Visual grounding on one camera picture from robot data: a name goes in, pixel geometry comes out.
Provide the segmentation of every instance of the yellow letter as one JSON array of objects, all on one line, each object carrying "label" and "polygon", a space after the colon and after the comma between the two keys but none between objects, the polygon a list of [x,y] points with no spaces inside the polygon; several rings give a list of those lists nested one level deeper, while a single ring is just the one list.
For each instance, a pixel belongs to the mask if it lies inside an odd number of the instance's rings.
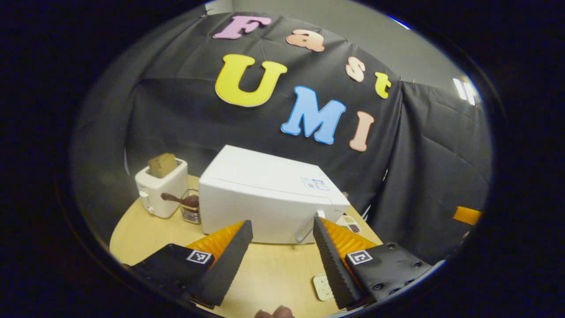
[{"label": "yellow letter", "polygon": [[255,59],[245,55],[228,54],[224,56],[224,67],[216,80],[216,94],[224,101],[243,107],[254,107],[264,104],[271,98],[279,76],[286,73],[286,66],[265,61],[261,64],[265,74],[255,92],[240,90],[239,84],[247,66],[255,63]]},{"label": "yellow letter", "polygon": [[375,76],[377,76],[377,83],[375,83],[377,94],[379,94],[382,98],[388,98],[388,93],[385,92],[385,89],[387,87],[390,88],[391,85],[388,80],[388,75],[385,73],[375,72]]}]

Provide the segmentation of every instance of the label sticker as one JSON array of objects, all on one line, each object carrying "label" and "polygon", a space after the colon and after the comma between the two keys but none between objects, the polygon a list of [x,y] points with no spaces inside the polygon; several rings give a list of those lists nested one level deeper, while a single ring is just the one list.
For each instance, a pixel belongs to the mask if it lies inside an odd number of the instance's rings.
[{"label": "label sticker", "polygon": [[192,253],[190,253],[190,255],[186,258],[186,260],[193,261],[195,263],[205,264],[208,261],[208,259],[210,259],[210,256],[212,256],[212,254],[194,250],[192,251]]},{"label": "label sticker", "polygon": [[314,181],[314,184],[318,189],[329,191],[328,186],[322,180],[312,180],[312,181]]},{"label": "label sticker", "polygon": [[306,177],[302,177],[302,182],[304,182],[304,185],[309,188],[309,189],[316,189],[316,186],[314,185],[314,181],[310,178],[306,178]]},{"label": "label sticker", "polygon": [[353,265],[365,263],[366,261],[373,259],[371,255],[369,255],[369,253],[367,253],[367,251],[365,250],[355,253],[349,253],[347,256],[349,257]]}]

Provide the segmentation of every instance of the pink letter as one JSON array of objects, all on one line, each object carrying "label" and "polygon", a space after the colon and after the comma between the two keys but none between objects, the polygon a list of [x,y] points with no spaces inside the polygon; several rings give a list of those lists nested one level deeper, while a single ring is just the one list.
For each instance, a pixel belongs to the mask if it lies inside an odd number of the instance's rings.
[{"label": "pink letter", "polygon": [[271,18],[262,18],[260,16],[245,16],[236,15],[232,17],[232,22],[228,24],[226,28],[220,33],[214,34],[213,38],[240,38],[240,30],[244,30],[245,33],[249,33],[255,29],[260,24],[267,25],[271,23]]},{"label": "pink letter", "polygon": [[364,111],[358,111],[357,117],[359,117],[359,124],[357,124],[355,137],[349,142],[349,146],[357,151],[365,151],[367,150],[366,141],[369,135],[369,127],[375,122],[375,119]]},{"label": "pink letter", "polygon": [[364,78],[363,72],[365,72],[365,64],[356,57],[349,57],[347,59],[347,65],[345,66],[345,72],[352,79],[362,82]]}]

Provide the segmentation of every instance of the toaster lever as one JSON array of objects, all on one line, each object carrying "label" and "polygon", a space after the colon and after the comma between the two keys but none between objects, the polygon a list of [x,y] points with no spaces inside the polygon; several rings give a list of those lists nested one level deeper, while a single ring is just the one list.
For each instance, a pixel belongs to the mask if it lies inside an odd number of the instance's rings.
[{"label": "toaster lever", "polygon": [[153,208],[149,204],[149,194],[145,191],[140,191],[140,197],[141,197],[141,200],[143,201],[143,206],[145,207],[145,209],[149,213],[153,213]]}]

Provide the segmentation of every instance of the letter u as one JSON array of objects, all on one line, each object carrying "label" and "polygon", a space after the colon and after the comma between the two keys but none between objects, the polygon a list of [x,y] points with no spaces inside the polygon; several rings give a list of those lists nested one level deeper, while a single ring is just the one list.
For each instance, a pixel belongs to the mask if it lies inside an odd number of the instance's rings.
[{"label": "letter u", "polygon": [[216,94],[230,104],[243,107],[255,107],[267,102],[273,94],[279,76],[287,71],[286,66],[282,64],[265,61],[261,64],[265,73],[257,90],[244,92],[239,89],[241,77],[248,66],[255,64],[255,59],[240,54],[228,54],[224,56],[224,62],[216,80]]}]

